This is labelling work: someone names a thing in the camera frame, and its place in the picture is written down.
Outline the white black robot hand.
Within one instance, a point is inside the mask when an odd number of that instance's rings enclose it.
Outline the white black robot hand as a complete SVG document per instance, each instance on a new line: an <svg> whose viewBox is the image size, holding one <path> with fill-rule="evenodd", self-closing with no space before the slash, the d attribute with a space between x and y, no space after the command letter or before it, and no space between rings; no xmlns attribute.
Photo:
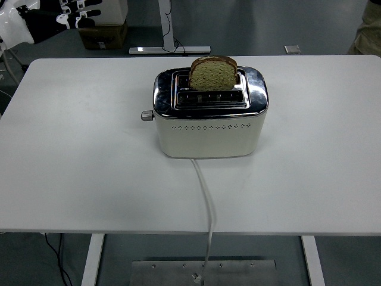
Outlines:
<svg viewBox="0 0 381 286"><path fill-rule="evenodd" d="M1 49L95 26L102 1L1 1Z"/></svg>

